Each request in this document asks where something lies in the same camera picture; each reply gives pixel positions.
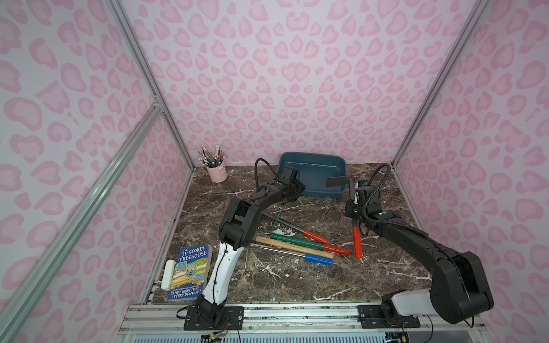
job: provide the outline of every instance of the blue plastic tray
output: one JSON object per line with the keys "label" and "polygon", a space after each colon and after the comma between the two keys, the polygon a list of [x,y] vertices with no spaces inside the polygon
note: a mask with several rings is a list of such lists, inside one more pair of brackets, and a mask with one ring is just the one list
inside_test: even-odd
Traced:
{"label": "blue plastic tray", "polygon": [[339,156],[284,153],[278,171],[286,164],[299,169],[299,180],[305,184],[303,195],[339,198],[347,189],[347,185],[326,187],[327,178],[347,175],[347,164]]}

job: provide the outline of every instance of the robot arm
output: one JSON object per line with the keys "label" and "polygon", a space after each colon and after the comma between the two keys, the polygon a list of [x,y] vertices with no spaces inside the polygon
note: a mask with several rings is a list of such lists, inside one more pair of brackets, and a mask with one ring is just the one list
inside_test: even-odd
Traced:
{"label": "robot arm", "polygon": [[397,292],[383,297],[383,315],[391,318],[433,314],[456,324],[494,306],[477,255],[448,248],[428,237],[427,233],[410,227],[395,212],[383,211],[376,187],[363,185],[355,192],[357,204],[349,201],[346,215],[355,217],[380,237],[403,248],[431,273],[433,279],[431,289]]}
{"label": "robot arm", "polygon": [[286,166],[274,180],[262,185],[250,197],[233,197],[219,226],[221,242],[213,273],[194,308],[189,310],[191,321],[207,323],[211,327],[220,325],[238,257],[252,242],[261,213],[281,200],[297,200],[305,190],[298,174],[297,169]]}

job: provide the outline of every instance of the book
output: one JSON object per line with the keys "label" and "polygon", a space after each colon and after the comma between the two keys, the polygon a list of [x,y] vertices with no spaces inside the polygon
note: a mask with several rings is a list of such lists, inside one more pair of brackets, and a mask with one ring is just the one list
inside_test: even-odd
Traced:
{"label": "book", "polygon": [[209,245],[181,248],[173,271],[168,300],[196,299],[208,282]]}

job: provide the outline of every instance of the red handle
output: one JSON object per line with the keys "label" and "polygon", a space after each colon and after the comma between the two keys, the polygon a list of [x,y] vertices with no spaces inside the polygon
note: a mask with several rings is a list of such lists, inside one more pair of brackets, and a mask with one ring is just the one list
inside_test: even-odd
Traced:
{"label": "red handle", "polygon": [[355,257],[363,258],[362,256],[362,241],[360,239],[360,230],[357,227],[352,228],[352,240],[355,244]]}
{"label": "red handle", "polygon": [[328,239],[324,238],[323,236],[319,236],[314,232],[310,232],[309,230],[303,230],[303,235],[312,238],[319,243],[328,244]]}
{"label": "red handle", "polygon": [[351,250],[347,248],[341,248],[339,246],[324,244],[322,247],[324,251],[337,252],[338,254],[351,255]]}

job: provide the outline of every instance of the green handle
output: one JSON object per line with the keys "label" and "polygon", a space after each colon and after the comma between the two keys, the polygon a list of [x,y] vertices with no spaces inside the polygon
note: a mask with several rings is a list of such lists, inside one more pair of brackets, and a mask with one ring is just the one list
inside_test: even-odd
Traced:
{"label": "green handle", "polygon": [[304,240],[304,239],[293,238],[293,237],[289,237],[289,236],[283,236],[283,235],[279,235],[279,234],[276,234],[276,233],[271,233],[271,238],[282,241],[282,242],[299,245],[299,246],[306,246],[307,248],[313,248],[313,249],[317,249],[317,250],[324,250],[323,249],[324,244],[318,243],[318,242],[313,242],[313,241],[310,241],[310,240]]}

